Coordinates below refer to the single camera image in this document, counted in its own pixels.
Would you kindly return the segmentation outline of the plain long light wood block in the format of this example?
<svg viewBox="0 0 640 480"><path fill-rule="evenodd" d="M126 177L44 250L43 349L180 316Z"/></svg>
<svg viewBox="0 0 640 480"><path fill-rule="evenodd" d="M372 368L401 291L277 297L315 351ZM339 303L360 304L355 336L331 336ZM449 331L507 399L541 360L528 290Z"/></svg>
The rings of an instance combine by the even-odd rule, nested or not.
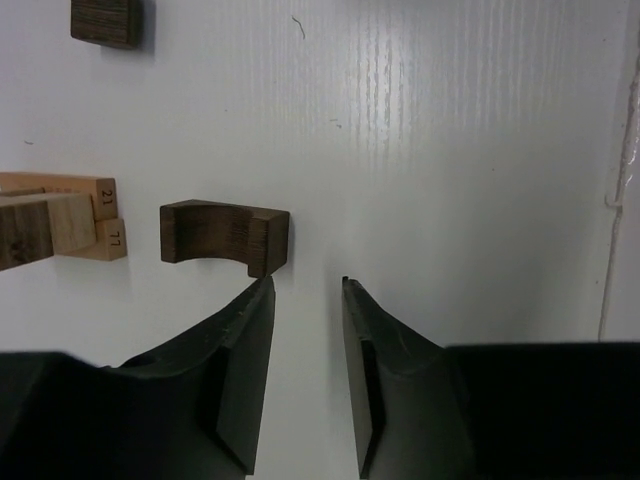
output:
<svg viewBox="0 0 640 480"><path fill-rule="evenodd" d="M63 256L111 262L127 256L126 229L124 220L114 218L95 223L96 243Z"/></svg>

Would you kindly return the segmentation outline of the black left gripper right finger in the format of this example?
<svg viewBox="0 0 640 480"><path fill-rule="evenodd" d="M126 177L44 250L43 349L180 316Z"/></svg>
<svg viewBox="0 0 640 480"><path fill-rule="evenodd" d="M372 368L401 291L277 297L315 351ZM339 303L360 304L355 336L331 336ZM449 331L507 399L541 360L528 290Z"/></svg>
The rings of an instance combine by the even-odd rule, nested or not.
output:
<svg viewBox="0 0 640 480"><path fill-rule="evenodd" d="M360 478L472 478L462 390L445 350L349 277L342 322Z"/></svg>

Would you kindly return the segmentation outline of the engraved long light wood block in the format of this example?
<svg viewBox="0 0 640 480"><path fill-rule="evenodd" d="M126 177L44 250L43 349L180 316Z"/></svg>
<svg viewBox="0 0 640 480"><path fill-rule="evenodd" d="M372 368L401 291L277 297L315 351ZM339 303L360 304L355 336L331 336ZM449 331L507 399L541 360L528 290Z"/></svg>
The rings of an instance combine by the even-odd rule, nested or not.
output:
<svg viewBox="0 0 640 480"><path fill-rule="evenodd" d="M2 172L1 188L4 190L42 188L46 193L86 193L91 196L96 221L118 217L116 182L109 177Z"/></svg>

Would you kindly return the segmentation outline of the dark wood arch block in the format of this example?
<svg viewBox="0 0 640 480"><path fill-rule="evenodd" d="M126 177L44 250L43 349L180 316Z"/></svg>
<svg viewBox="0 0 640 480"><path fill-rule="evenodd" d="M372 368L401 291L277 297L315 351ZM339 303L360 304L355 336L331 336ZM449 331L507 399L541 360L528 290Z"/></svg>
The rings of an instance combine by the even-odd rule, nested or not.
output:
<svg viewBox="0 0 640 480"><path fill-rule="evenodd" d="M161 206L159 216L166 263L232 260L249 277L265 278L288 261L287 211L192 199Z"/></svg>

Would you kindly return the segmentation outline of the dark wood cube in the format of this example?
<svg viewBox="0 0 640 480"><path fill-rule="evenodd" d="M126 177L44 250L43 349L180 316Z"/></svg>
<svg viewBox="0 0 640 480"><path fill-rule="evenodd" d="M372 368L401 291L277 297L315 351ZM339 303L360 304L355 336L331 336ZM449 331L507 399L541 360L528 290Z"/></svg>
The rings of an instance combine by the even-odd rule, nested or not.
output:
<svg viewBox="0 0 640 480"><path fill-rule="evenodd" d="M92 44L136 49L143 31L143 4L138 0L72 0L70 35Z"/></svg>

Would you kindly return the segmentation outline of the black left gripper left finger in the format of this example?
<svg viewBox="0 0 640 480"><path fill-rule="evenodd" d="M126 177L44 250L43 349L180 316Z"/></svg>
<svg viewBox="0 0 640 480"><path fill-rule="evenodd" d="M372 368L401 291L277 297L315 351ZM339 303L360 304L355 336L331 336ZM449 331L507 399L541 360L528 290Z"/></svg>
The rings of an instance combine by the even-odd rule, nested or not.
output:
<svg viewBox="0 0 640 480"><path fill-rule="evenodd" d="M108 371L118 433L110 479L252 475L275 321L270 277L219 312Z"/></svg>

